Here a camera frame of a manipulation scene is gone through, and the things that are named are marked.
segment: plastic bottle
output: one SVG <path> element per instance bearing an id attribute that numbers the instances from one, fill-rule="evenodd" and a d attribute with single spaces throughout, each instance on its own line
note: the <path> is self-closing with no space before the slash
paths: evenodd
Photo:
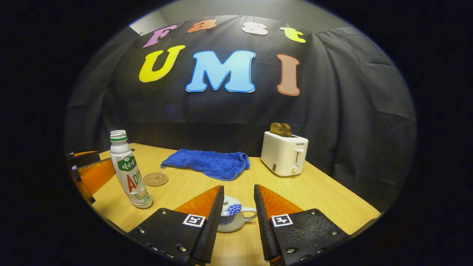
<path id="1" fill-rule="evenodd" d="M 153 199 L 146 190 L 135 156 L 127 143 L 125 130 L 110 132 L 110 157 L 115 167 L 116 176 L 131 204 L 146 209 L 153 204 Z"/>

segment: gray wall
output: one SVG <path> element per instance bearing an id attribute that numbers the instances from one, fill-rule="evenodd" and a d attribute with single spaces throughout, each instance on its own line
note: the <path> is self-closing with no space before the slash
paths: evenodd
<path id="1" fill-rule="evenodd" d="M 215 15 L 270 18 L 313 32 L 352 27 L 341 18 L 303 0 L 179 0 L 130 26 L 143 35 L 174 23 Z"/>

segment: blue towel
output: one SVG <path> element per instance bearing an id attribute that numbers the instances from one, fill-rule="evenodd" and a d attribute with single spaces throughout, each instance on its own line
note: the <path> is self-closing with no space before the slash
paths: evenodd
<path id="1" fill-rule="evenodd" d="M 191 168 L 203 172 L 208 177 L 230 181 L 243 169 L 250 168 L 250 161 L 248 155 L 242 152 L 219 153 L 180 149 L 163 161 L 161 168 L 164 169 L 166 166 Z"/>

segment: toaster knob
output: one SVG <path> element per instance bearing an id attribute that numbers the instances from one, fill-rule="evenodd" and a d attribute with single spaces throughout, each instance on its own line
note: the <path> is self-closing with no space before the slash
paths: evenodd
<path id="1" fill-rule="evenodd" d="M 292 169 L 291 169 L 291 172 L 293 172 L 293 173 L 296 173 L 298 171 L 299 171 L 299 166 L 297 166 L 297 165 L 293 166 Z"/>

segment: teapot lid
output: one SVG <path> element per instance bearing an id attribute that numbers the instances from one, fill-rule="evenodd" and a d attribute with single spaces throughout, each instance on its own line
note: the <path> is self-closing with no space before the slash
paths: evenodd
<path id="1" fill-rule="evenodd" d="M 221 216 L 232 216 L 239 213 L 241 203 L 234 197 L 224 196 Z"/>

